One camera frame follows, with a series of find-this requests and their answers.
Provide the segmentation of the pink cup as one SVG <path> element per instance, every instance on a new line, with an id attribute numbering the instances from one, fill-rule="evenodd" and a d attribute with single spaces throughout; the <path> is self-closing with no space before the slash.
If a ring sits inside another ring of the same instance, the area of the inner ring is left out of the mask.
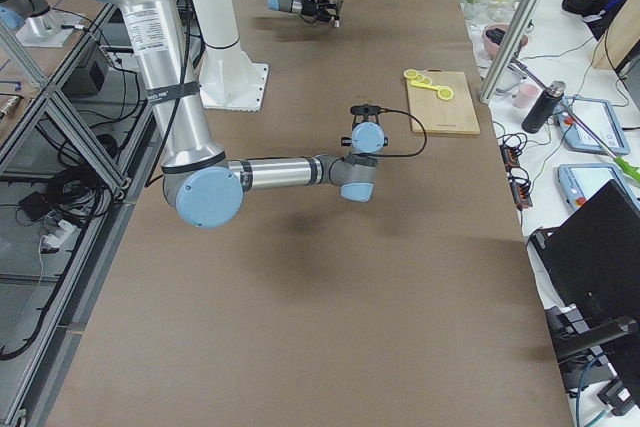
<path id="1" fill-rule="evenodd" d="M 522 83 L 513 100 L 513 106 L 518 109 L 529 109 L 539 96 L 539 88 L 536 85 Z"/>

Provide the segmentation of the yellow plastic knife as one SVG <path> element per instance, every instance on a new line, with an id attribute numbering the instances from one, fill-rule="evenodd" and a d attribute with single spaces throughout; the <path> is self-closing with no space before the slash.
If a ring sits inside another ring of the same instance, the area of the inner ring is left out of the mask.
<path id="1" fill-rule="evenodd" d="M 412 87 L 416 87 L 416 88 L 421 88 L 421 89 L 427 89 L 427 90 L 435 91 L 435 92 L 436 92 L 436 95 L 437 95 L 437 92 L 438 92 L 439 90 L 441 90 L 441 89 L 450 89 L 450 90 L 452 90 L 452 89 L 451 89 L 450 87 L 448 87 L 448 86 L 441 86 L 441 85 L 434 85 L 434 84 L 427 85 L 427 84 L 423 84 L 423 83 L 421 83 L 421 82 L 416 82 L 416 81 L 413 81 L 413 80 L 411 80 L 411 81 L 409 82 L 409 85 L 410 85 L 410 86 L 412 86 Z"/>

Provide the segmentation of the wooden cutting board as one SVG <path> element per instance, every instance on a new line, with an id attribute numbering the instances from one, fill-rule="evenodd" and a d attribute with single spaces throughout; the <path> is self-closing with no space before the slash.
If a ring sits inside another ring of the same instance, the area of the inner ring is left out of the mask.
<path id="1" fill-rule="evenodd" d="M 423 126 L 428 134 L 478 135 L 479 123 L 463 72 L 416 70 L 417 74 L 430 77 L 432 84 L 448 86 L 454 92 L 452 100 L 444 101 L 435 91 L 412 87 L 412 79 L 405 78 L 409 111 L 414 117 L 411 130 L 422 134 Z"/>

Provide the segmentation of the pink bowl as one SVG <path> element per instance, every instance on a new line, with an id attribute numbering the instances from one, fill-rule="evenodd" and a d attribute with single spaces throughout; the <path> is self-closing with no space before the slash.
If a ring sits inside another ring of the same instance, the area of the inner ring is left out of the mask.
<path id="1" fill-rule="evenodd" d="M 484 28 L 482 33 L 483 47 L 491 59 L 498 54 L 508 28 L 508 24 L 502 23 L 487 25 Z"/>

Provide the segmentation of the black thermos bottle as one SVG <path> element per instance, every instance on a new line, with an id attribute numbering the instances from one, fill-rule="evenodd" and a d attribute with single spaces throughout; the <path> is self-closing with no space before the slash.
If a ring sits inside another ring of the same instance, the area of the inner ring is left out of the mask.
<path id="1" fill-rule="evenodd" d="M 566 83 L 558 80 L 553 81 L 549 86 L 544 87 L 534 105 L 522 121 L 522 130 L 529 134 L 537 133 L 553 114 L 558 104 L 562 101 L 565 90 Z"/>

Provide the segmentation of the blue teach pendant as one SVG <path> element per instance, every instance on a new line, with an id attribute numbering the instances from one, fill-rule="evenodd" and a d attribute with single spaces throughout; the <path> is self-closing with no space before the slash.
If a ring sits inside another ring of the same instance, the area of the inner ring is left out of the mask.
<path id="1" fill-rule="evenodd" d="M 593 137 L 574 123 L 572 114 L 576 114 L 613 153 L 616 155 L 630 153 L 625 134 L 609 101 L 582 96 L 565 96 L 556 115 L 568 149 L 604 154 L 605 151 Z"/>
<path id="2" fill-rule="evenodd" d="M 610 163 L 561 164 L 557 179 L 569 207 L 576 211 L 609 181 L 618 183 L 636 206 L 639 200 L 631 190 L 621 169 Z"/>

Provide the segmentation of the black laptop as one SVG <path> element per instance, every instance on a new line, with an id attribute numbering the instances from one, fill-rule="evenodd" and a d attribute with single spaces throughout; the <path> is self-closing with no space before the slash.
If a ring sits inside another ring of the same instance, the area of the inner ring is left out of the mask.
<path id="1" fill-rule="evenodd" d="M 535 230 L 528 243 L 560 299 L 589 326 L 639 319 L 639 208 L 618 182 L 604 184 L 562 225 Z"/>

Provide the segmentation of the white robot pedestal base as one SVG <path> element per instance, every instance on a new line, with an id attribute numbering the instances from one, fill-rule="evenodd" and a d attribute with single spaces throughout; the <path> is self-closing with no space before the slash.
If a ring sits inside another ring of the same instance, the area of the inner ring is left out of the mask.
<path id="1" fill-rule="evenodd" d="M 232 0 L 192 0 L 205 44 L 200 94 L 205 107 L 257 112 L 262 105 L 269 67 L 244 52 Z"/>

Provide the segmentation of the aluminium frame post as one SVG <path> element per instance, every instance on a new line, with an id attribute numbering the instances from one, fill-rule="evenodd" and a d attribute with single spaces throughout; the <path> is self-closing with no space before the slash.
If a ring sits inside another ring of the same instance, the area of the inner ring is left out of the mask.
<path id="1" fill-rule="evenodd" d="M 520 47 L 524 31 L 532 19 L 540 0 L 521 0 L 503 41 L 480 87 L 478 98 L 482 104 L 488 104 L 498 81 Z"/>

